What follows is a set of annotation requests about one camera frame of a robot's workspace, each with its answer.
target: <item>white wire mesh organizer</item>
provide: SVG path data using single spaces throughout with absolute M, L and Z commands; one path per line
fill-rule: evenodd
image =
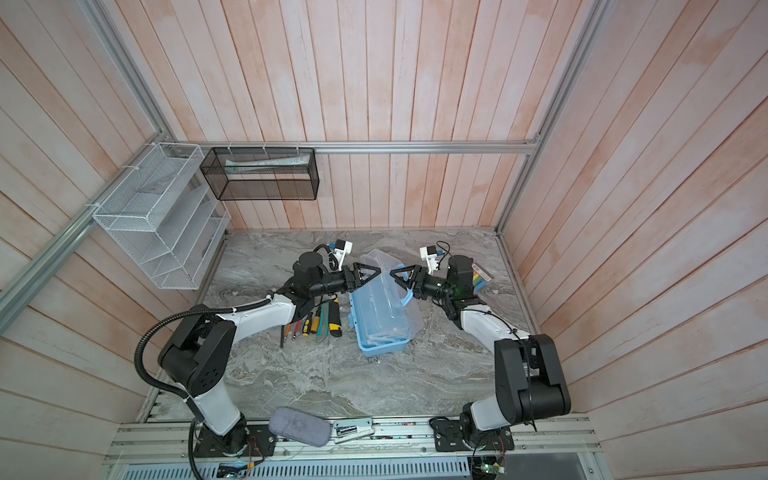
M 155 146 L 94 215 L 159 288 L 198 288 L 229 223 L 206 184 L 187 187 L 202 159 L 197 145 Z
M 106 230 L 154 232 L 203 162 L 200 145 L 157 144 L 96 210 Z

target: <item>black wire mesh basket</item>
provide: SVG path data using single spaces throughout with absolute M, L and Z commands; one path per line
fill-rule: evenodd
M 320 183 L 312 148 L 215 147 L 200 169 L 219 200 L 315 200 Z

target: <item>wooden plank wall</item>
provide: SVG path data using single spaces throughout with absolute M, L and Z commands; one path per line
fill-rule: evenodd
M 618 2 L 504 232 L 616 478 L 768 472 L 766 25 Z
M 154 135 L 76 0 L 0 1 L 0 290 Z M 86 239 L 0 338 L 3 475 L 95 475 L 149 390 L 140 335 L 189 296 L 155 289 L 104 231 Z
M 594 0 L 104 0 L 186 141 L 523 140 Z M 320 155 L 317 201 L 233 226 L 490 226 L 524 159 Z

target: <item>robotic arm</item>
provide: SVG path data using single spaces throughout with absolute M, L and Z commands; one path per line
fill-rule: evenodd
M 321 247 L 328 252 L 330 271 L 317 253 Z M 330 247 L 323 245 L 302 253 L 293 264 L 293 276 L 261 301 L 226 309 L 198 305 L 158 323 L 137 347 L 134 364 L 139 376 L 152 386 L 181 396 L 204 424 L 200 437 L 211 439 L 218 452 L 243 453 L 249 435 L 246 420 L 232 403 L 222 380 L 232 345 L 265 329 L 299 322 L 318 307 L 318 297 L 352 292 L 381 273 L 378 267 L 361 263 L 354 263 L 352 268 L 342 266 L 351 247 L 350 242 L 337 240 Z M 141 359 L 149 339 L 178 319 L 182 320 L 180 325 L 157 358 L 160 367 L 176 382 L 172 386 L 149 376 Z
M 426 268 L 407 266 L 389 274 L 414 298 L 431 299 L 495 356 L 495 394 L 466 405 L 460 416 L 465 443 L 477 445 L 484 432 L 503 426 L 569 413 L 571 398 L 552 339 L 513 328 L 474 294 L 472 258 L 450 256 L 445 278 L 431 275 L 434 268 L 426 260 Z
M 201 441 L 207 439 L 212 449 L 224 455 L 242 454 L 253 433 L 223 384 L 232 345 L 265 329 L 299 322 L 318 307 L 318 297 L 352 292 L 381 273 L 378 267 L 361 263 L 342 266 L 351 247 L 350 242 L 337 240 L 303 253 L 293 264 L 293 276 L 261 301 L 224 309 L 195 306 L 153 326 L 134 356 L 139 376 L 184 399 L 204 424 Z M 329 255 L 330 269 L 317 253 L 321 248 Z M 466 405 L 461 414 L 465 444 L 478 445 L 484 432 L 506 425 L 568 413 L 571 401 L 552 340 L 512 328 L 474 294 L 471 258 L 450 256 L 446 278 L 431 275 L 433 267 L 408 266 L 390 275 L 398 285 L 412 290 L 414 298 L 440 306 L 458 328 L 477 337 L 495 355 L 495 395 Z M 150 376 L 142 358 L 149 339 L 179 319 L 180 325 L 158 356 L 160 367 L 176 382 L 173 386 Z

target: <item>marble tabletop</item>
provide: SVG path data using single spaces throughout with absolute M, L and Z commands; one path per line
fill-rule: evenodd
M 204 301 L 236 306 L 261 299 L 290 277 L 301 253 L 336 238 L 354 244 L 345 264 L 375 248 L 405 265 L 421 263 L 420 247 L 446 241 L 452 253 L 473 257 L 494 276 L 479 296 L 510 324 L 528 330 L 495 234 L 486 229 L 234 233 Z M 340 338 L 299 335 L 281 349 L 280 332 L 273 328 L 233 346 L 224 382 L 247 418 L 268 418 L 280 406 L 324 417 L 451 415 L 494 392 L 493 354 L 437 306 L 418 301 L 424 329 L 405 350 L 366 358 L 349 328 L 348 299 L 339 296 Z M 178 397 L 161 394 L 150 421 L 191 418 Z

